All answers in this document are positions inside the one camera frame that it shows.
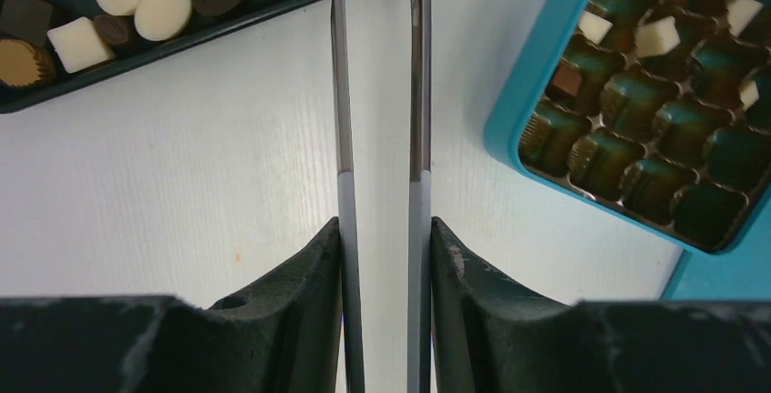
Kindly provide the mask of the steel tongs white handle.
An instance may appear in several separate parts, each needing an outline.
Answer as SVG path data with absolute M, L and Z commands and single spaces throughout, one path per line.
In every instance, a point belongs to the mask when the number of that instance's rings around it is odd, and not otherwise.
M 346 388 L 431 390 L 432 0 L 331 0 Z

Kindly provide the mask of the teal chocolate box with dividers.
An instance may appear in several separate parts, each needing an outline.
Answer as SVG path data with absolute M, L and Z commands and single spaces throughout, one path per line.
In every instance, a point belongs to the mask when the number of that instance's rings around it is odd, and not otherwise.
M 770 195 L 770 0 L 740 36 L 729 0 L 545 0 L 484 129 L 525 176 L 684 248 L 730 251 Z M 584 11 L 614 25 L 601 45 Z M 667 16 L 681 43 L 636 57 Z

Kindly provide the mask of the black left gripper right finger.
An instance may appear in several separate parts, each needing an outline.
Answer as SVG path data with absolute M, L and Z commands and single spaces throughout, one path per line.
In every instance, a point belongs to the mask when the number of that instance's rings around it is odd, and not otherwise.
M 465 246 L 430 236 L 441 392 L 767 392 L 770 306 L 745 301 L 557 302 Z

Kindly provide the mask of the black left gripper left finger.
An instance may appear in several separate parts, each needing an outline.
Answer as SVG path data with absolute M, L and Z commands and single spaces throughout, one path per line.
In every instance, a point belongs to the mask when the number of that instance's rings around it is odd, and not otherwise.
M 168 295 L 1 302 L 4 392 L 332 392 L 342 244 L 304 248 L 208 309 Z

